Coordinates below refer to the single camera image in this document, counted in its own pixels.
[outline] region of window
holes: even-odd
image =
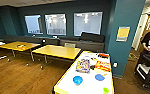
[[[46,29],[49,35],[66,35],[65,14],[45,15]]]
[[[80,36],[82,32],[100,34],[102,12],[75,13],[74,36]]]
[[[40,15],[25,16],[28,33],[43,34]]]

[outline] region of blue item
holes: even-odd
[[[83,82],[83,78],[80,77],[80,76],[75,76],[73,78],[73,82],[76,84],[76,85],[80,85],[82,82]]]
[[[102,81],[105,79],[105,77],[102,76],[101,74],[97,74],[97,75],[95,75],[95,79],[97,79],[98,81]]]

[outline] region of door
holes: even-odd
[[[148,19],[147,19],[147,22],[146,22],[146,26],[144,28],[144,32],[142,34],[142,37],[140,38],[140,40],[143,39],[143,37],[148,33],[150,32],[150,15],[148,15]],[[139,43],[139,46],[138,46],[138,51],[139,52],[142,52],[143,51],[143,45],[141,43]]]

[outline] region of poster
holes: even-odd
[[[126,42],[130,27],[119,27],[116,41]]]

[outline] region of colorful object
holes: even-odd
[[[104,88],[103,88],[103,94],[108,94],[108,93],[109,93],[109,89],[106,88],[106,87],[104,87]]]
[[[76,84],[76,85],[80,85],[82,82],[83,82],[83,78],[80,77],[80,76],[75,76],[73,78],[73,82]]]
[[[97,79],[98,81],[102,81],[105,79],[105,77],[103,77],[101,74],[97,74],[95,75],[95,79]]]
[[[110,63],[97,61],[95,68],[105,70],[105,71],[111,71]]]
[[[102,57],[102,58],[108,58],[109,55],[103,54],[103,53],[99,53],[98,57]]]
[[[24,50],[24,49],[25,49],[25,47],[26,47],[25,45],[17,45],[17,48],[18,48],[18,49],[22,49],[22,50]]]
[[[83,73],[90,72],[90,61],[88,59],[81,59],[80,61],[77,61],[76,71]]]

